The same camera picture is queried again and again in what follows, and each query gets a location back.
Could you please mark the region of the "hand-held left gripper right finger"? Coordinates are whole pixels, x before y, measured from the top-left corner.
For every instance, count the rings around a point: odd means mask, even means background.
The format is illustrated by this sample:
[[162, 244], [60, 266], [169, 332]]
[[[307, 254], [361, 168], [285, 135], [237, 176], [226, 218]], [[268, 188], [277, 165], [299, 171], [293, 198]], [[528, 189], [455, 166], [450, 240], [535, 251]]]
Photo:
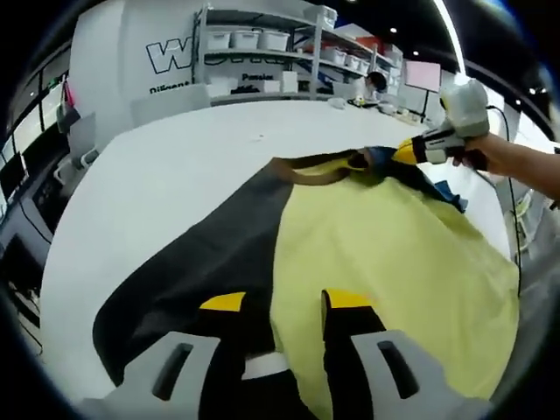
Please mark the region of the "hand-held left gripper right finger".
[[325, 289], [324, 367], [336, 419], [483, 419], [486, 402], [461, 395], [438, 360], [388, 330], [363, 296]]

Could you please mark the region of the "person's right hand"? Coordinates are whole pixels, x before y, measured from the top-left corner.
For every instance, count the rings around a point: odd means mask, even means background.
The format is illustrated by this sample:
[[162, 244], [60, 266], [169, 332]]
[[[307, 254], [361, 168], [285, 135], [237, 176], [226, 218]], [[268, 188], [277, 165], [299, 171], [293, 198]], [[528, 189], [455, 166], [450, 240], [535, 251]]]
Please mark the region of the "person's right hand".
[[487, 158], [480, 150], [455, 147], [451, 148], [450, 156], [455, 166], [464, 165], [475, 171], [487, 170]]

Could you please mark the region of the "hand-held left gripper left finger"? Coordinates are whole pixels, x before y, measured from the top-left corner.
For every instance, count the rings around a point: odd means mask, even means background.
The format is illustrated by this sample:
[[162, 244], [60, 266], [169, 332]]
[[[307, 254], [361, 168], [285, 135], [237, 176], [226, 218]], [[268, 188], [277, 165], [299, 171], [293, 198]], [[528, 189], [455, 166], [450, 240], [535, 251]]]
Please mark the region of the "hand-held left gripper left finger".
[[102, 399], [82, 401], [85, 419], [228, 419], [245, 366], [235, 335], [243, 292], [212, 297], [188, 332], [169, 332], [124, 369]]

